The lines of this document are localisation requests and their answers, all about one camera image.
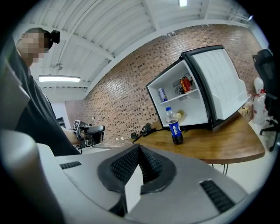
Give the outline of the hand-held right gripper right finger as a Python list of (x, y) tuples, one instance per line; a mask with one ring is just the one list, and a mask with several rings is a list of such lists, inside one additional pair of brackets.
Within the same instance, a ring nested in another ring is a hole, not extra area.
[[(161, 192), (142, 195), (125, 219), (138, 224), (225, 224), (247, 197), (234, 180), (202, 160), (150, 147), (170, 159), (177, 173)], [(204, 186), (214, 183), (232, 207), (220, 212)]]

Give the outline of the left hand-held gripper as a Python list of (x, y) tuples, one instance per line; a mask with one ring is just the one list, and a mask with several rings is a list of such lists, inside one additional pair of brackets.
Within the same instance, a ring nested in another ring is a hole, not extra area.
[(76, 149), (78, 150), (82, 150), (86, 147), (92, 147), (93, 144), (100, 144), (103, 142), (105, 130), (104, 125), (92, 126), (92, 124), (86, 124), (80, 120), (75, 120), (72, 130), (80, 141), (80, 143), (76, 146)]

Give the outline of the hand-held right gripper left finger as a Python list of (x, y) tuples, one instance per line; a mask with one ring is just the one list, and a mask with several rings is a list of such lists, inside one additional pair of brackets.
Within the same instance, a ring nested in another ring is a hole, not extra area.
[(109, 191), (98, 177), (98, 166), (127, 149), (130, 144), (116, 149), (91, 154), (55, 157), (49, 146), (37, 144), (46, 180), (62, 212), (64, 224), (136, 224), (110, 211), (121, 194)]

